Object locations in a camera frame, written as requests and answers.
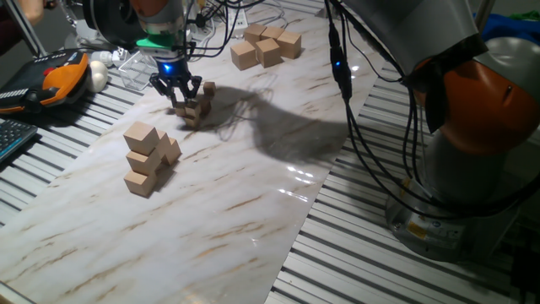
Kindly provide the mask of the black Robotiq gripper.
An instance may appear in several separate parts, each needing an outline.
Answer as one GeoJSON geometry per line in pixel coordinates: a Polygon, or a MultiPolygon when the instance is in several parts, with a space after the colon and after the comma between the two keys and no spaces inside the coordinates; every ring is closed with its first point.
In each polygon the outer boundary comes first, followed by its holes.
{"type": "Polygon", "coordinates": [[[154,60],[157,63],[158,73],[153,73],[149,82],[160,95],[171,102],[172,108],[176,107],[177,99],[174,87],[169,82],[174,86],[186,85],[186,100],[194,100],[197,97],[203,79],[201,76],[191,76],[184,57],[156,57],[154,60]]]}

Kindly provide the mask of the bare person hand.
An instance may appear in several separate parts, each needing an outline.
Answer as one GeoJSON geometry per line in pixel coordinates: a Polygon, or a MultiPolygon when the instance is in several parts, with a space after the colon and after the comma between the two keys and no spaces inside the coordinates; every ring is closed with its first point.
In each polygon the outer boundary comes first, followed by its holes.
{"type": "Polygon", "coordinates": [[[45,0],[18,0],[25,17],[35,26],[40,23],[45,13],[45,0]]]}

